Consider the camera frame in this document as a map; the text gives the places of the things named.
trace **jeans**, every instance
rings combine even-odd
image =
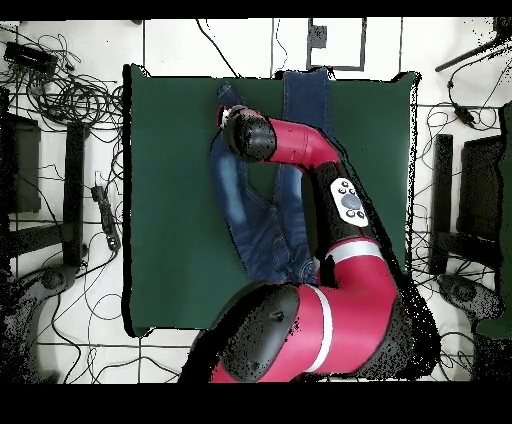
[[[327,70],[286,72],[283,79],[283,119],[328,132]],[[247,105],[229,83],[219,88],[217,99],[227,107]],[[302,173],[294,166],[278,165],[269,202],[251,187],[248,164],[228,149],[222,131],[213,140],[208,164],[215,200],[249,278],[316,284],[302,206]]]

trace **power adapter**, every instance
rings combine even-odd
[[[46,78],[51,78],[55,74],[58,60],[56,56],[11,41],[6,45],[5,61]]]
[[[475,123],[475,117],[473,115],[471,115],[471,112],[469,111],[469,109],[465,106],[459,106],[457,103],[454,103],[453,104],[453,108],[454,108],[454,112],[455,112],[455,115],[457,116],[457,118],[460,119],[460,121],[471,127],[471,128],[474,128],[474,123]]]

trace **green table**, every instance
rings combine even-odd
[[[280,117],[283,82],[265,79],[150,78],[132,86],[132,292],[134,328],[207,328],[249,281],[214,204],[207,155],[216,133],[216,90],[229,80],[249,105]],[[332,81],[333,132],[371,196],[405,268],[411,88],[396,82]],[[275,167],[251,165],[263,194]]]

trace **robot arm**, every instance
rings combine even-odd
[[[394,377],[411,356],[410,325],[337,151],[316,128],[247,107],[221,110],[218,122],[244,160],[291,164],[303,172],[303,191],[309,188],[314,203],[313,253],[321,266],[319,287],[262,285],[236,302],[232,310],[244,318],[234,322],[230,310],[217,323],[236,328],[210,381],[286,382],[302,373]]]

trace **black joint cover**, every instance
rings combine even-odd
[[[225,131],[231,151],[248,162],[268,161],[276,151],[276,134],[272,125],[253,111],[237,111]]]
[[[296,320],[296,287],[267,285],[263,290],[264,301],[247,311],[247,318],[221,355],[224,369],[239,382],[254,383],[265,375]]]

